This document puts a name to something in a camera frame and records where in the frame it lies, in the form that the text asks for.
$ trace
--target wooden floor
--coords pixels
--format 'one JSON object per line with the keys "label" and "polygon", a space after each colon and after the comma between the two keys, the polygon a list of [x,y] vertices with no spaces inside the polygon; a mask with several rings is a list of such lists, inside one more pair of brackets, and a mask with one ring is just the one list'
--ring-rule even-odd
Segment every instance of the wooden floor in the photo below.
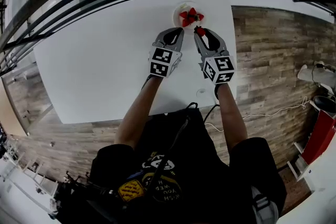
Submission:
{"label": "wooden floor", "polygon": [[[237,103],[243,116],[272,114],[281,108],[310,99],[316,87],[299,81],[296,75],[303,64],[314,60],[335,63],[336,31],[332,24],[309,16],[275,9],[233,7],[237,42],[238,88]],[[29,111],[33,121],[50,105],[38,69],[9,86],[21,115]],[[202,109],[205,115],[210,108]],[[314,110],[296,108],[281,111],[273,117],[251,116],[245,119],[249,137],[264,137],[279,167],[297,155],[294,141],[307,139]],[[219,110],[208,118],[221,129]],[[52,110],[29,137],[15,137],[28,159],[38,157],[44,162],[47,176],[62,181],[66,171],[72,176],[85,176],[97,151],[113,143],[119,121],[86,124],[62,124]],[[218,155],[228,163],[223,133],[207,126]]]}

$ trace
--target white cable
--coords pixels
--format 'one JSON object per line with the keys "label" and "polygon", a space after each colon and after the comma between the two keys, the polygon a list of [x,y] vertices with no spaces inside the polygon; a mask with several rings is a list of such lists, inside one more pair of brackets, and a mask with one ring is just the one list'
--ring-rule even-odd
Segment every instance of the white cable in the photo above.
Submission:
{"label": "white cable", "polygon": [[[273,117],[274,115],[278,114],[280,111],[283,111],[283,110],[288,110],[288,109],[295,109],[295,108],[299,108],[300,106],[302,107],[302,109],[306,109],[306,103],[308,103],[309,101],[307,100],[308,98],[305,96],[303,98],[303,101],[301,104],[299,105],[296,105],[296,106],[289,106],[288,108],[283,108],[283,109],[280,109],[278,110],[277,112],[275,112],[274,114],[272,115],[268,115],[268,114],[250,114],[250,115],[247,115],[245,117],[243,117],[243,119],[246,119],[247,117],[250,117],[250,116],[267,116],[267,117]],[[211,123],[204,123],[204,125],[210,125],[212,126],[213,128],[215,128],[217,131],[219,132],[223,132],[224,130],[219,130],[217,129],[213,124]]]}

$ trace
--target white object on floor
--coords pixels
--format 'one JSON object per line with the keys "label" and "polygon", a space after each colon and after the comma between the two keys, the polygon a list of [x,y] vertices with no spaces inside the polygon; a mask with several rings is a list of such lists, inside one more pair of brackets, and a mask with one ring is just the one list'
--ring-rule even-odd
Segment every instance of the white object on floor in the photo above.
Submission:
{"label": "white object on floor", "polygon": [[[178,3],[194,1],[207,16],[204,27],[220,35],[236,60],[229,0],[129,0],[89,15],[41,42],[37,65],[62,123],[122,119],[148,76],[148,52],[157,35],[174,27]],[[152,114],[215,104],[204,79],[194,37],[185,35],[178,69],[161,84]],[[236,78],[229,83],[236,96]],[[205,94],[197,94],[203,89]]]}

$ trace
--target printed graphic on shirt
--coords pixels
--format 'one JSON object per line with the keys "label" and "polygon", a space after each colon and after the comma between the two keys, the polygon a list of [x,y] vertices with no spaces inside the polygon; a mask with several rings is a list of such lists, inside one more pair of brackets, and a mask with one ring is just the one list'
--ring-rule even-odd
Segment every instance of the printed graphic on shirt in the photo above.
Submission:
{"label": "printed graphic on shirt", "polygon": [[[161,162],[161,160],[163,159],[164,155],[157,155],[154,156],[152,159],[149,159],[148,161],[144,162],[142,164],[142,168],[151,168],[151,167],[155,167],[157,168]],[[175,165],[173,164],[172,161],[168,160],[166,163],[166,166],[164,167],[164,170],[171,170],[175,167]]]}
{"label": "printed graphic on shirt", "polygon": [[[147,173],[142,178],[142,184],[148,188],[154,173]],[[173,202],[182,199],[182,191],[179,184],[172,178],[161,175],[154,187],[153,198],[159,202]]]}
{"label": "printed graphic on shirt", "polygon": [[119,187],[118,193],[120,197],[127,202],[134,198],[143,196],[144,190],[139,181],[133,180]]}

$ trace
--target white wall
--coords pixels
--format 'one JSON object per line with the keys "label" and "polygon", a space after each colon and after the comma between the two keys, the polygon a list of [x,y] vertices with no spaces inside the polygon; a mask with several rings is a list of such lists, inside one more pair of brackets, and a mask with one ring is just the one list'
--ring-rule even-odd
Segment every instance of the white wall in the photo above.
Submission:
{"label": "white wall", "polygon": [[309,185],[315,192],[291,212],[281,217],[278,224],[332,224],[336,223],[336,136],[328,149],[316,160]]}
{"label": "white wall", "polygon": [[36,184],[29,176],[16,169],[6,182],[3,182],[3,175],[8,165],[11,166],[10,161],[5,162],[0,159],[2,176],[0,178],[0,223],[58,224],[59,221],[52,220],[47,212],[36,205],[35,202],[49,209],[51,197],[48,194],[38,194]]}

